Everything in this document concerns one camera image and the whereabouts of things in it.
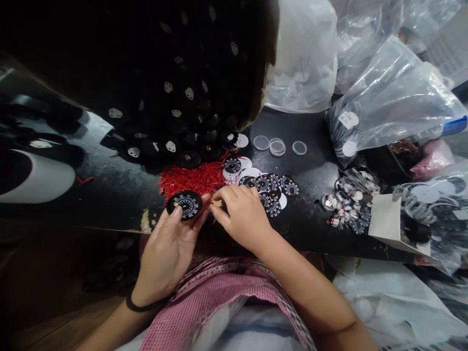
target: pink checkered clothing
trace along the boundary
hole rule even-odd
[[[141,350],[189,350],[201,329],[223,306],[244,296],[277,304],[305,350],[311,334],[274,274],[255,259],[194,257],[176,295],[153,320]]]

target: workbench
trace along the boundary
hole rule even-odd
[[[22,120],[37,132],[55,133],[45,123]],[[115,151],[99,144],[112,126],[97,115],[85,112],[82,126],[68,142],[86,152],[77,174],[94,181],[78,182],[61,197],[37,205],[0,204],[3,218],[49,222],[64,226],[100,228],[112,231],[149,233],[163,210],[164,196],[159,194],[161,165],[145,167],[112,157]],[[299,186],[299,195],[288,199],[287,207],[271,225],[299,251],[335,254],[413,263],[414,255],[393,249],[367,235],[356,235],[350,229],[338,230],[326,223],[326,212],[317,200],[333,192],[338,179],[337,160],[324,121],[324,113],[294,115],[265,108],[244,134],[250,139],[238,156],[252,160],[262,172],[290,175]],[[252,145],[257,135],[278,137],[286,144],[286,153],[275,158],[269,151],[259,151]],[[294,141],[307,145],[305,155],[292,150]],[[208,219],[199,240],[233,244],[232,239],[213,218]]]

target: pile of red plastic pieces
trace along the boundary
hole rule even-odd
[[[159,181],[159,193],[164,193],[166,197],[164,206],[172,196],[185,190],[192,190],[200,196],[206,193],[213,195],[224,185],[224,161],[229,156],[230,153],[226,152],[220,161],[203,163],[191,170],[177,166],[166,167]]]

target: left hand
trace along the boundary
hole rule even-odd
[[[140,273],[132,293],[132,302],[143,307],[169,296],[187,271],[194,253],[196,238],[208,217],[211,195],[202,197],[200,215],[181,222],[182,208],[171,215],[165,209],[141,258]]]

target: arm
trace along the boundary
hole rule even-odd
[[[320,350],[377,350],[351,306],[315,267],[270,226],[255,188],[232,185],[214,195],[228,212],[210,206],[217,221],[276,275]]]
[[[209,212],[210,194],[202,197],[204,209],[191,221],[180,222],[182,208],[161,215],[141,258],[141,267],[132,292],[134,305],[143,307],[169,296],[185,274],[195,243]],[[133,312],[123,302],[78,348],[78,351],[115,350],[131,341],[154,319],[158,311]]]

